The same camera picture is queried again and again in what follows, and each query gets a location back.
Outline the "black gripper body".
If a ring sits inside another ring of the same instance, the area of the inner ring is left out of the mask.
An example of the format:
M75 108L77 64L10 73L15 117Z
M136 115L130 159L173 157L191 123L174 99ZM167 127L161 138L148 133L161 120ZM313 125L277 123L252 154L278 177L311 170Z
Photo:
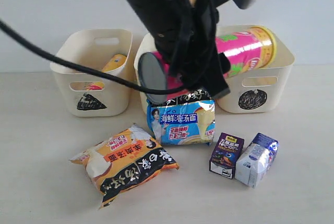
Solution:
M181 76L184 88L203 88L205 73L223 75L215 43L219 13L213 0L158 0L165 7L154 42L168 75Z

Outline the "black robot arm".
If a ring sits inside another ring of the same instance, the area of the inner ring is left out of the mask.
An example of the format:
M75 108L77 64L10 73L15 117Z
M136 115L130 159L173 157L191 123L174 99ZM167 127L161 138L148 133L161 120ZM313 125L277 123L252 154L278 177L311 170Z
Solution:
M44 51L19 35L4 22L1 30L36 55L82 73L108 79L148 95L164 99L183 90L206 90L218 99L230 93L224 73L230 62L218 53L215 43L219 20L217 7L228 0L127 0L154 38L164 69L156 57L142 61L141 85L75 64Z

